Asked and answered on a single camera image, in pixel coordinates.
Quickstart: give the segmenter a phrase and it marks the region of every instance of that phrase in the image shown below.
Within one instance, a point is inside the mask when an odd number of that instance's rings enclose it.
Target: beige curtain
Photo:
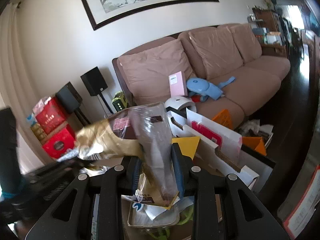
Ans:
[[[18,152],[25,160],[21,165],[30,170],[30,166],[37,159],[43,164],[52,160],[26,122],[26,117],[40,97],[29,81],[18,37],[17,5],[8,4],[0,15],[0,94],[3,103],[12,108],[17,119],[19,136],[23,139],[22,145],[28,146],[25,150],[20,148]]]

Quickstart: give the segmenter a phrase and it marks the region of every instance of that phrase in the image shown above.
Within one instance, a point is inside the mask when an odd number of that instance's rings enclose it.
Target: red box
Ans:
[[[76,135],[70,125],[64,126],[59,132],[54,134],[42,146],[42,148],[53,158],[60,158],[69,149],[72,150],[75,146]]]
[[[57,98],[52,98],[36,116],[36,120],[41,128],[48,135],[67,119],[68,115],[63,107],[58,103]]]

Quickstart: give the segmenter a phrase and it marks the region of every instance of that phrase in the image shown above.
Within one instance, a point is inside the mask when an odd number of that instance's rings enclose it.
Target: yellow envelope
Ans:
[[[191,159],[196,154],[200,136],[172,138],[172,143],[178,143],[182,155],[189,156]]]

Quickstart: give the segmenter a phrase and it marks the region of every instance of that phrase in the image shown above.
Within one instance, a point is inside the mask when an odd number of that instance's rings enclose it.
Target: silver screw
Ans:
[[[236,179],[238,179],[238,176],[236,174],[231,173],[231,174],[228,175],[228,178],[230,180],[236,180]]]
[[[78,176],[78,179],[79,179],[79,180],[85,180],[87,177],[88,177],[87,174],[81,173],[81,174]]]
[[[199,171],[201,171],[201,168],[198,167],[198,166],[193,166],[193,167],[191,168],[191,170],[192,170],[193,172],[199,172]]]
[[[115,166],[115,171],[122,171],[124,167],[122,165]]]

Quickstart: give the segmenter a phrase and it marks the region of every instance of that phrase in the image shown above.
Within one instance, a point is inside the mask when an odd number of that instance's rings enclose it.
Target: blue plush toy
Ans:
[[[214,100],[218,100],[219,97],[223,94],[221,88],[230,84],[234,80],[236,80],[236,78],[231,77],[226,82],[221,82],[218,86],[215,86],[214,84],[201,78],[190,78],[187,81],[187,88],[189,90],[188,96],[192,97],[194,95],[201,95],[201,102],[205,102],[208,97],[211,97]]]

